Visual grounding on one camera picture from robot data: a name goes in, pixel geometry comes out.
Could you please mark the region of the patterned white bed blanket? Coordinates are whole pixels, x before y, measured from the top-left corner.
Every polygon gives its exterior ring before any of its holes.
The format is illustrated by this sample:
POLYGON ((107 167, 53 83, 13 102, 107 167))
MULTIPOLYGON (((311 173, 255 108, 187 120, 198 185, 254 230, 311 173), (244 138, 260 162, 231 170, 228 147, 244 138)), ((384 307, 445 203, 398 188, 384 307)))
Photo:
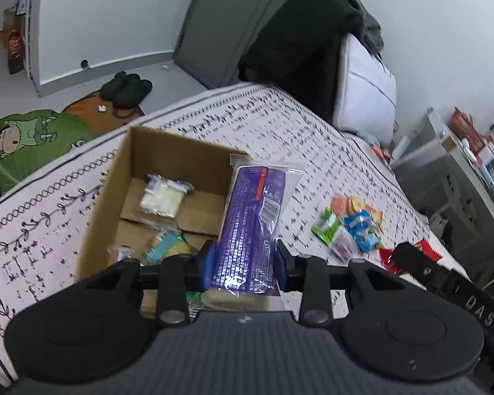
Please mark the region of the patterned white bed blanket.
POLYGON ((108 267, 118 244, 142 248, 159 220, 136 206, 151 173, 193 187, 174 227, 203 244, 218 237, 231 188, 231 158, 245 155, 287 174, 276 235, 293 254, 330 258, 311 227, 335 195, 383 216, 380 244, 428 241, 447 268, 458 263, 361 138, 337 131, 278 88, 240 84, 198 94, 87 142, 0 199, 0 384, 16 372, 3 337, 23 309, 108 267))

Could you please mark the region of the green cartoon floor mat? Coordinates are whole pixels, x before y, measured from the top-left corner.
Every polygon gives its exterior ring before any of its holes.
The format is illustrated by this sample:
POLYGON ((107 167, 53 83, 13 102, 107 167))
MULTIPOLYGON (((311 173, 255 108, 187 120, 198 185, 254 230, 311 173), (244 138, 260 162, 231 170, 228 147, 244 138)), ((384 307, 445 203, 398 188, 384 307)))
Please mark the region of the green cartoon floor mat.
POLYGON ((0 118, 0 191, 95 137, 81 118, 68 113, 33 110, 0 118))

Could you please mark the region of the pair of black slippers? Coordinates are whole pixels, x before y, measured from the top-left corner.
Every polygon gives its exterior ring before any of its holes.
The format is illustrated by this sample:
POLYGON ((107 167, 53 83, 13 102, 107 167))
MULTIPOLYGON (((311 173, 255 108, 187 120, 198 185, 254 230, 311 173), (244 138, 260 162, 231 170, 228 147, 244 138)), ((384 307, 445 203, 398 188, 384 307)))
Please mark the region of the pair of black slippers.
POLYGON ((139 106, 152 88, 153 83, 148 79, 121 71, 100 88, 100 98, 111 102, 117 109, 130 110, 139 106))

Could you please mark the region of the orange snack packet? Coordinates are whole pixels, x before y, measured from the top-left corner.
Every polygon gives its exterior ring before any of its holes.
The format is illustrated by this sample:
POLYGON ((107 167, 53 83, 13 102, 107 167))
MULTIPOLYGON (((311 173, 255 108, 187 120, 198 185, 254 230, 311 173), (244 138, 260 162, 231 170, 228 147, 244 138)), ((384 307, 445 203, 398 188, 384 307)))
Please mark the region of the orange snack packet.
POLYGON ((356 215, 366 210, 372 217, 379 231, 382 231, 384 213, 377 210, 356 196, 349 196, 346 202, 346 214, 348 216, 356 215))

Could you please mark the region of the white rice cracker packet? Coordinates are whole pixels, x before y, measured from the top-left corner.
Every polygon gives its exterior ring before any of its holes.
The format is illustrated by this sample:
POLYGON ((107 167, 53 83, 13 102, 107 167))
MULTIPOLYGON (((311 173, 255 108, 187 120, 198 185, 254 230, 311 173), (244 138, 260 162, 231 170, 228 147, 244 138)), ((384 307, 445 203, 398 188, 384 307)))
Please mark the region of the white rice cracker packet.
POLYGON ((190 183, 149 173, 138 210, 149 215, 174 219, 184 198, 192 191, 193 185, 190 183))

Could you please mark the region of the blue snack packet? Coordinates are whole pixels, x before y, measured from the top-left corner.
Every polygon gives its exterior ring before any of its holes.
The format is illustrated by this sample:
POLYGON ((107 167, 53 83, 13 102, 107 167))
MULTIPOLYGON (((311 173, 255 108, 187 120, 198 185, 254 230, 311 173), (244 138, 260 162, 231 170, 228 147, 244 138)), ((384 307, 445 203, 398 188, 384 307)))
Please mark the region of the blue snack packet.
POLYGON ((354 240, 363 253, 370 253, 382 246, 379 236, 373 229, 357 232, 354 234, 354 240))
POLYGON ((364 233, 376 227, 374 219, 367 210, 344 217, 343 225, 352 235, 364 233))

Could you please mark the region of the green snack packet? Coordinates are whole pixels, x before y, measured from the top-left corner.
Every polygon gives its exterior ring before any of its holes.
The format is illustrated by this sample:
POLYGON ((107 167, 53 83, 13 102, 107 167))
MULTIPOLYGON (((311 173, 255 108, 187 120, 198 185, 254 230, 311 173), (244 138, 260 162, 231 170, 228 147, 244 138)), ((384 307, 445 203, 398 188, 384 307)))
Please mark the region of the green snack packet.
POLYGON ((330 208, 324 208, 311 227, 311 233, 315 234, 323 244, 330 246, 341 225, 341 219, 330 208))

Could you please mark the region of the black jacket on chair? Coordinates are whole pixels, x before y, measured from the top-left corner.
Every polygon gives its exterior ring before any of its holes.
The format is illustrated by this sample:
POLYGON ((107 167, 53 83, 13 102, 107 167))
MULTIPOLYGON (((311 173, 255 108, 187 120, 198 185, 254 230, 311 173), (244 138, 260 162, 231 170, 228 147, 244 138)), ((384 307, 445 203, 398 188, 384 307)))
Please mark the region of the black jacket on chair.
POLYGON ((271 83, 330 122, 343 38, 357 36, 357 0, 287 0, 238 63, 238 79, 271 83))

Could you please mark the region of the red woven basket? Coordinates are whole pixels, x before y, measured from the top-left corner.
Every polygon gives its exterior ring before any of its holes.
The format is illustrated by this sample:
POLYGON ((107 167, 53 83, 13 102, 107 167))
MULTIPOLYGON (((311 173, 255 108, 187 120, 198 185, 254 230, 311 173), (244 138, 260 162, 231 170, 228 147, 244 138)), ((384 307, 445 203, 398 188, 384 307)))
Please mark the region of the red woven basket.
POLYGON ((447 125, 456 137, 460 140, 466 139, 469 142, 469 149, 474 154, 478 154, 484 148, 484 137, 475 129, 467 114, 457 107, 454 108, 447 125))

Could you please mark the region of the grey knit garment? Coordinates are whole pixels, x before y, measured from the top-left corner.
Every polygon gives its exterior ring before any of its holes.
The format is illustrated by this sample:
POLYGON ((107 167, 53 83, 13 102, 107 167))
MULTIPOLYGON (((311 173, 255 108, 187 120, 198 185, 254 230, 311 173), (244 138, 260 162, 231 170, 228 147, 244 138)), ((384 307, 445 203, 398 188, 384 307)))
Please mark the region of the grey knit garment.
POLYGON ((359 39, 360 44, 371 55, 381 57, 380 54, 384 48, 384 40, 379 22, 371 15, 360 0, 347 0, 347 2, 359 12, 361 18, 361 25, 357 27, 354 36, 359 39))

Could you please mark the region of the yellow cookie snack packet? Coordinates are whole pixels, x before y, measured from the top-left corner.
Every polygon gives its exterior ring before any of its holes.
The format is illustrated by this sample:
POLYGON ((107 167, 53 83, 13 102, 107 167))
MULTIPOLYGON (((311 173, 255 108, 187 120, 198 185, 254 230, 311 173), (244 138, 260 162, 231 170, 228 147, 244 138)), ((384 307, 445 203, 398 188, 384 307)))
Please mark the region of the yellow cookie snack packet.
POLYGON ((163 259, 175 255, 193 256, 197 251, 179 231, 162 228, 143 246, 116 244, 109 247, 108 253, 115 261, 138 259, 142 266, 149 266, 159 265, 163 259))

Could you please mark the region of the white pillow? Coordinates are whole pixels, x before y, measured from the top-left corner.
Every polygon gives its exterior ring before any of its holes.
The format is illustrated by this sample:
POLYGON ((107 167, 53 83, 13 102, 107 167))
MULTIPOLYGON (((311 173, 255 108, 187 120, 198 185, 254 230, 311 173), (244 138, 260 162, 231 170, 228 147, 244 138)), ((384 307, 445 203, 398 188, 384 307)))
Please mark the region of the white pillow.
POLYGON ((381 60, 349 34, 341 42, 332 124, 375 137, 382 145, 393 139, 396 80, 381 60))

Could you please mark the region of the open cardboard box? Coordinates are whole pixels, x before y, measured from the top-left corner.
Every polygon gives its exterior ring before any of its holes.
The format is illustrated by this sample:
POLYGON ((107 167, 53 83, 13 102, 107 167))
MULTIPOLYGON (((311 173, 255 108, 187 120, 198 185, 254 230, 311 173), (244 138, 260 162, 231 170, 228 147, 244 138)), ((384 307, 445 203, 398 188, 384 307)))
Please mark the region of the open cardboard box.
POLYGON ((95 201, 75 272, 80 282, 117 260, 117 248, 143 253, 162 228, 178 229, 199 249, 217 239, 233 176, 231 158, 239 150, 149 127, 132 127, 118 149, 95 201), (193 186, 176 212, 143 210, 149 177, 193 186))

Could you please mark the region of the grey door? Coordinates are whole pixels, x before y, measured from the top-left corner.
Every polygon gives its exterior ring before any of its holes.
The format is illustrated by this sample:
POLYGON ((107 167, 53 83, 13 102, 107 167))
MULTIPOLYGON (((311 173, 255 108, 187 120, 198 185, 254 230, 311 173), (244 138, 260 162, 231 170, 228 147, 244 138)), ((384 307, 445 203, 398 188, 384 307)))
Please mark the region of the grey door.
POLYGON ((238 63, 286 0, 192 0, 174 53, 181 69, 206 88, 238 81, 238 63))

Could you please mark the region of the dark soda bottle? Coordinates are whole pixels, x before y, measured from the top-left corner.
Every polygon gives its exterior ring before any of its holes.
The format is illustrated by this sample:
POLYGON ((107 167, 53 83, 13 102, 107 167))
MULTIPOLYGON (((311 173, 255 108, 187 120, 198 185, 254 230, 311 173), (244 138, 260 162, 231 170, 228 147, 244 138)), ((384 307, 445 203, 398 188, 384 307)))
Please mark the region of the dark soda bottle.
POLYGON ((24 41, 19 30, 12 30, 8 44, 8 70, 14 75, 25 69, 24 67, 24 41))

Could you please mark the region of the red snack packet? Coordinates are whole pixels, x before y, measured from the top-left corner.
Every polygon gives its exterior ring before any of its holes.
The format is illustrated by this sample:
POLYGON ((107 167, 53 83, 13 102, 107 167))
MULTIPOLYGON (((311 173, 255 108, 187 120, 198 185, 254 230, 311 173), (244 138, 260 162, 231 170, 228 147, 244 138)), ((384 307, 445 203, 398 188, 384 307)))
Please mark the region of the red snack packet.
POLYGON ((442 258, 426 239, 416 244, 401 243, 393 249, 379 247, 377 251, 382 266, 394 275, 422 272, 442 258))

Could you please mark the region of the purple round snack packet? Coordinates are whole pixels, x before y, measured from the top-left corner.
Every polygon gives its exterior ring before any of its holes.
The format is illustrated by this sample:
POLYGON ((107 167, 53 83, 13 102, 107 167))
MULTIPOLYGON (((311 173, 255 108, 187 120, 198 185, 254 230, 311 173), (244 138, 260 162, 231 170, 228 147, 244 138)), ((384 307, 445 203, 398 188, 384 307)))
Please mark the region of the purple round snack packet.
POLYGON ((341 263, 347 264, 359 252, 359 248, 349 234, 340 233, 334 237, 330 251, 341 263))

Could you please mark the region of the pink snack packet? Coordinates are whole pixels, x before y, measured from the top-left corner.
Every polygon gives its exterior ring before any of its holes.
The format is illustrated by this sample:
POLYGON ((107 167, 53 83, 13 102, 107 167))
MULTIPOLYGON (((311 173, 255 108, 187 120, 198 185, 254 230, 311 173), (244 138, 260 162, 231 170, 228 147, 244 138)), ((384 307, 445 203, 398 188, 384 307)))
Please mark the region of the pink snack packet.
POLYGON ((331 199, 330 209, 336 216, 343 218, 346 215, 348 198, 345 195, 334 195, 331 199))

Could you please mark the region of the purple wafer snack pack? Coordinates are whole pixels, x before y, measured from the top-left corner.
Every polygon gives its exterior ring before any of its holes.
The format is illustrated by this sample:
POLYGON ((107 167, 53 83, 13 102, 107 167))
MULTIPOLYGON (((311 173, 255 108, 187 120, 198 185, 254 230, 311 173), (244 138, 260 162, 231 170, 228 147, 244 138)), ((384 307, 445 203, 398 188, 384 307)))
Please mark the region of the purple wafer snack pack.
POLYGON ((238 153, 230 156, 230 164, 212 276, 201 302, 217 310, 271 310, 279 296, 274 270, 279 223, 304 168, 238 153))

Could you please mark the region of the white desk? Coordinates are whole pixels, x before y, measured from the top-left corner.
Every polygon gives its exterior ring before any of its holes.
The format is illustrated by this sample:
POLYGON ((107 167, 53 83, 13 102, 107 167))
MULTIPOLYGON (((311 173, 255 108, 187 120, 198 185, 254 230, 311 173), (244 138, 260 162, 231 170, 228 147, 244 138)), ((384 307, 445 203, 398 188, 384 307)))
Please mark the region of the white desk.
POLYGON ((427 111, 393 169, 416 210, 448 220, 452 233, 446 249, 494 295, 494 190, 434 109, 427 111))

